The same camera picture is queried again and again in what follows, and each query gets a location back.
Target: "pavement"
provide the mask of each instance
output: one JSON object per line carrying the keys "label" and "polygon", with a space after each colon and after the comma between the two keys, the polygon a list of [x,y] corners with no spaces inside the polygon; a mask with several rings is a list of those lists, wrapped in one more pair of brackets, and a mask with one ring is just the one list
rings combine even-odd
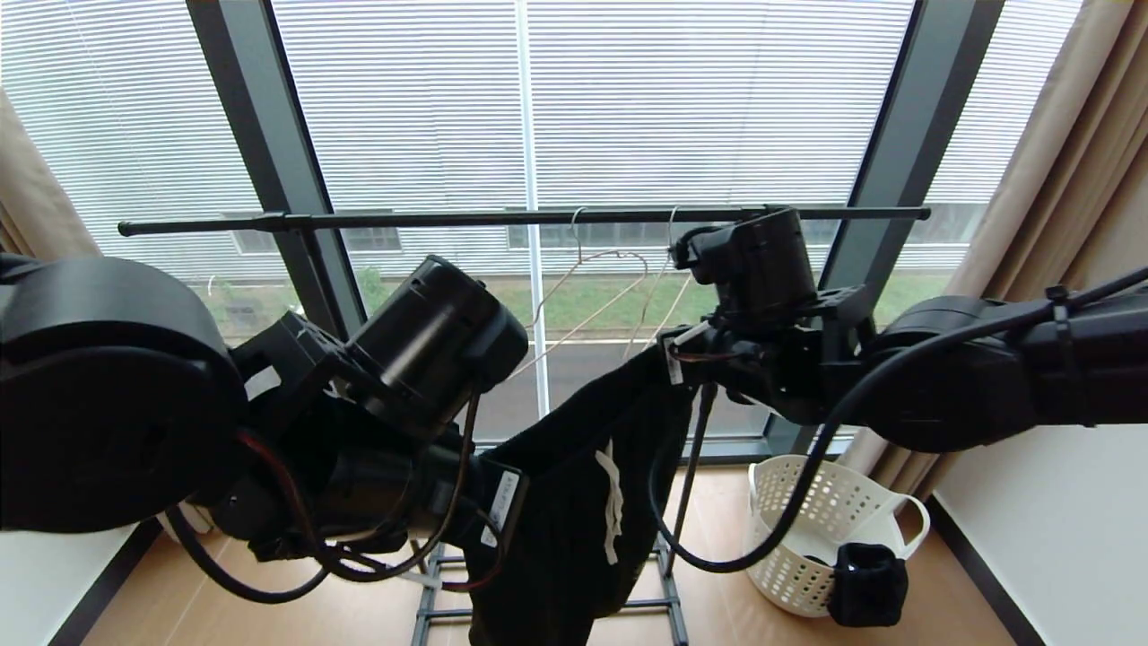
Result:
{"label": "pavement", "polygon": [[[625,348],[625,343],[567,342],[551,351],[548,356],[551,411],[594,379],[621,366]],[[532,347],[527,360],[533,357]],[[534,425],[538,419],[535,383],[535,371],[532,367],[483,396],[474,429],[475,439],[503,441]],[[766,414],[766,410],[760,406],[734,404],[721,395],[709,417],[707,437],[719,434],[760,434]]]}

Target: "laundry basket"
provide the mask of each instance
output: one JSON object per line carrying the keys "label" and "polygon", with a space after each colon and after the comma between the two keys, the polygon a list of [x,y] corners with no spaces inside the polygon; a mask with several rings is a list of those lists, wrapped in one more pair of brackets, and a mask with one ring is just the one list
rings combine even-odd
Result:
{"label": "laundry basket", "polygon": [[[789,503],[804,456],[782,456],[750,467],[750,522],[745,547],[761,544]],[[916,505],[921,534],[905,543],[893,513],[901,503]],[[861,474],[823,462],[793,528],[782,544],[746,570],[753,584],[777,606],[802,617],[829,614],[837,548],[846,543],[881,544],[908,559],[929,534],[929,513],[912,496],[893,493]],[[807,557],[816,557],[828,565]]]}

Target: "black garment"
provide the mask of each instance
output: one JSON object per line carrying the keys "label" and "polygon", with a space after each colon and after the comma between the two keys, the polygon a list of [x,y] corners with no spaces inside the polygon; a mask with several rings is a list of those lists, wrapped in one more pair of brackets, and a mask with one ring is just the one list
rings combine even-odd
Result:
{"label": "black garment", "polygon": [[829,615],[841,625],[897,625],[909,593],[905,559],[884,545],[846,543],[837,548]]}
{"label": "black garment", "polygon": [[[646,503],[651,465],[666,442],[681,454],[692,399],[693,389],[669,386],[661,351],[650,349],[490,451],[491,459],[522,469],[530,489],[502,573],[471,593],[471,644],[581,646],[595,618],[621,609],[658,534]],[[613,566],[604,546],[611,484],[595,460],[610,441],[625,499]],[[662,508],[676,462],[659,466]],[[475,576],[491,560],[486,548],[466,552]]]}

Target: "baseboard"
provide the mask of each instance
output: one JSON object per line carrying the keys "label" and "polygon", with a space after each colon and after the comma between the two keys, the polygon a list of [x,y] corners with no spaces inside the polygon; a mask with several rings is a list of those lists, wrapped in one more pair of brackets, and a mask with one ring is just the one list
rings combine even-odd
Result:
{"label": "baseboard", "polygon": [[103,609],[108,607],[116,592],[127,581],[129,575],[147,554],[161,531],[163,530],[160,528],[160,522],[155,519],[148,519],[135,526],[132,535],[127,537],[124,545],[111,558],[100,576],[95,578],[92,587],[87,590],[84,598],[64,620],[56,635],[48,641],[48,646],[79,646],[84,641],[96,620],[103,614]]}
{"label": "baseboard", "polygon": [[961,528],[953,521],[953,516],[948,515],[948,512],[936,498],[930,498],[925,501],[925,507],[929,509],[929,516],[932,520],[933,529],[937,530],[937,535],[948,545],[949,551],[953,552],[961,567],[968,573],[974,585],[977,586],[980,594],[988,601],[988,606],[992,607],[993,613],[1004,624],[1004,629],[1008,630],[1013,640],[1019,646],[1045,646],[1045,640],[1040,638],[1040,633],[1029,622],[1029,617],[1024,616],[1024,613],[1021,612],[1021,608],[1013,601],[1008,592],[1004,591],[1001,583],[996,581],[996,576],[988,569],[988,565],[985,563],[985,560],[972,547],[972,544],[969,543],[968,537],[964,536]]}

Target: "grass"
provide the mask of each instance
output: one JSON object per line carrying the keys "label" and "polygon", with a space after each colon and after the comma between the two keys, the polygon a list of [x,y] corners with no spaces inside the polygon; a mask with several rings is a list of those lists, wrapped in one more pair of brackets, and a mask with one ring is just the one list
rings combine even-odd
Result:
{"label": "grass", "polygon": [[[398,285],[396,280],[382,280],[374,270],[369,267],[356,272],[359,291],[364,304],[373,311],[386,301],[387,296]],[[546,277],[544,290],[549,290],[559,277]],[[558,338],[573,329],[587,316],[605,304],[622,288],[633,282],[633,277],[616,275],[575,275],[569,278],[546,301],[548,337]],[[644,325],[645,334],[661,321],[669,309],[678,289],[687,277],[683,274],[664,275],[658,283],[646,308]],[[876,306],[878,326],[885,326],[901,311],[913,303],[940,294],[948,281],[947,273],[926,273],[901,271],[893,274]],[[650,294],[653,278],[650,277],[633,290],[618,299],[602,314],[595,318],[579,334],[581,338],[625,338],[629,336],[635,322],[641,316],[642,305]],[[233,286],[217,280],[208,294],[205,286],[193,287],[208,309],[215,316],[216,322],[231,342],[246,340],[273,322],[288,308],[298,306],[298,297],[290,285],[267,286]],[[534,317],[530,305],[530,283],[525,278],[490,278],[487,288],[527,326]],[[718,303],[712,286],[703,286],[689,281],[685,291],[673,316],[667,320],[667,327],[696,322],[704,313],[713,311]]]}

